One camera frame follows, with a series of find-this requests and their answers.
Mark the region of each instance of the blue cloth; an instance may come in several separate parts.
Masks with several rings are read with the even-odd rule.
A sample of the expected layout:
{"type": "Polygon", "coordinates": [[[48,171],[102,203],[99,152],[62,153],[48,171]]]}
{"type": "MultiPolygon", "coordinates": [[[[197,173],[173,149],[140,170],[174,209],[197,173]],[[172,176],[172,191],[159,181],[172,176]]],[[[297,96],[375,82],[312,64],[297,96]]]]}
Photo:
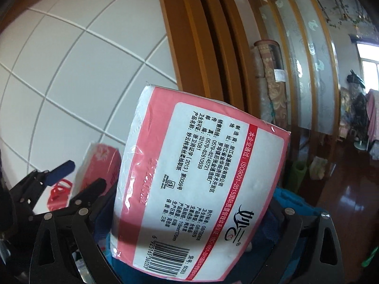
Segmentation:
{"type": "MultiPolygon", "coordinates": [[[[322,211],[324,211],[323,209],[314,208],[308,205],[304,199],[286,189],[277,188],[274,192],[274,198],[283,208],[291,207],[300,215],[319,215],[322,211]]],[[[267,210],[260,226],[251,240],[252,250],[241,256],[224,281],[216,283],[231,284],[237,281],[241,281],[242,284],[251,283],[279,240],[279,222],[274,217],[272,212],[267,210]]],[[[285,282],[295,272],[306,245],[306,241],[306,238],[299,239],[292,255],[291,262],[288,265],[280,283],[285,282]]],[[[109,237],[107,244],[108,249],[105,256],[124,284],[183,283],[179,281],[156,278],[144,272],[140,272],[117,259],[114,259],[109,250],[109,237]]]]}

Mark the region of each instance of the plastic wrapping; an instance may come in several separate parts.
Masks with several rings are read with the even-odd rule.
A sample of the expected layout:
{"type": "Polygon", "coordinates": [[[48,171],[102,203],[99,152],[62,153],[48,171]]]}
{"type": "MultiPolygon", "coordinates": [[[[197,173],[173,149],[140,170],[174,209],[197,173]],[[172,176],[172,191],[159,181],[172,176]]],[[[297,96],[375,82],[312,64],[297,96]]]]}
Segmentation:
{"type": "Polygon", "coordinates": [[[268,97],[267,81],[266,78],[257,78],[259,86],[259,107],[261,113],[261,120],[272,123],[274,119],[274,110],[271,100],[268,97]]]}
{"type": "Polygon", "coordinates": [[[274,124],[286,129],[288,126],[286,83],[277,81],[277,77],[275,77],[275,69],[283,69],[279,44],[273,40],[260,40],[255,42],[254,45],[258,47],[263,61],[268,97],[272,102],[275,113],[274,124]]]}
{"type": "Polygon", "coordinates": [[[113,257],[179,281],[222,281],[271,200],[289,133],[230,105],[146,86],[122,158],[113,257]]]}
{"type": "Polygon", "coordinates": [[[310,179],[314,181],[322,180],[325,176],[325,168],[327,163],[327,159],[316,156],[309,167],[310,179]]]}
{"type": "Polygon", "coordinates": [[[117,148],[102,143],[91,143],[76,174],[71,197],[77,195],[98,178],[106,180],[107,187],[102,194],[107,193],[117,181],[120,166],[121,155],[117,148]]]}
{"type": "Polygon", "coordinates": [[[265,76],[265,67],[263,65],[262,58],[259,53],[258,47],[251,48],[251,54],[253,55],[255,77],[262,78],[265,76]]]}

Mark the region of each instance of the metal screw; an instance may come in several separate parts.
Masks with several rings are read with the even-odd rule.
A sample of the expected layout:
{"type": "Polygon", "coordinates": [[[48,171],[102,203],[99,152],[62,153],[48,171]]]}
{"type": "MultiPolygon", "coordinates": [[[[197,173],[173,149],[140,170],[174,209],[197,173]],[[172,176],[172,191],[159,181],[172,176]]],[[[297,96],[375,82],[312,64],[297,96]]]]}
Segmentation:
{"type": "Polygon", "coordinates": [[[295,210],[293,210],[291,207],[287,207],[284,212],[287,214],[287,215],[294,215],[295,214],[295,210]]]}
{"type": "Polygon", "coordinates": [[[327,212],[321,212],[321,216],[325,220],[328,220],[330,218],[330,215],[327,212]]]}
{"type": "Polygon", "coordinates": [[[50,220],[53,217],[53,214],[51,212],[45,213],[44,219],[45,220],[50,220]]]}
{"type": "Polygon", "coordinates": [[[88,214],[88,209],[87,208],[82,208],[81,210],[79,210],[79,214],[81,216],[85,216],[86,214],[88,214]]]}

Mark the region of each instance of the pink tissue package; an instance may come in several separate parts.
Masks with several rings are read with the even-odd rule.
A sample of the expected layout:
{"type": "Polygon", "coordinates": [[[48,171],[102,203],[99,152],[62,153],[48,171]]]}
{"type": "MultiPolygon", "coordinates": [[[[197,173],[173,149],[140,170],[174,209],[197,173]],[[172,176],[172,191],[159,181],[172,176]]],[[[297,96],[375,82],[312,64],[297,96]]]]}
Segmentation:
{"type": "Polygon", "coordinates": [[[120,166],[121,155],[117,148],[102,143],[92,143],[76,174],[71,197],[77,195],[98,178],[103,178],[107,182],[102,193],[104,195],[117,181],[120,166]]]}
{"type": "Polygon", "coordinates": [[[222,281],[251,241],[289,133],[223,102],[148,85],[114,204],[113,257],[178,281],[222,281]]]}

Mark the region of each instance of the wooden floor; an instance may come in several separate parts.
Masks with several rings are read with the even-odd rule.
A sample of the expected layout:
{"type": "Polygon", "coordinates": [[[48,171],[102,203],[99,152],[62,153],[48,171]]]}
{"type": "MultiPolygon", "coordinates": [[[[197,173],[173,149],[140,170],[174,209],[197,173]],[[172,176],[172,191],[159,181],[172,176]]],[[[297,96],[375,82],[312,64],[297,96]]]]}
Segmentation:
{"type": "Polygon", "coordinates": [[[358,152],[350,142],[339,143],[337,152],[335,171],[317,206],[332,216],[349,283],[359,277],[361,262],[378,242],[379,168],[370,165],[368,153],[358,152]]]}

